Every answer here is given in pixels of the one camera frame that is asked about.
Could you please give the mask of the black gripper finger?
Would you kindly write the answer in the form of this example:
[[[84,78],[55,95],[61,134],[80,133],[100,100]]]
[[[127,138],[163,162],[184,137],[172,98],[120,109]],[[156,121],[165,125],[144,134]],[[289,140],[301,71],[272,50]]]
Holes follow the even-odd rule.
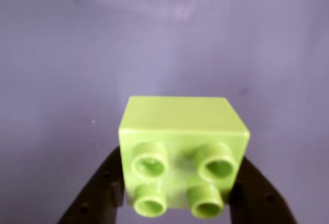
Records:
[[[123,206],[124,180],[120,147],[116,147],[96,170],[58,223],[116,223]]]
[[[234,224],[297,224],[280,192],[246,157],[229,196],[229,209]]]

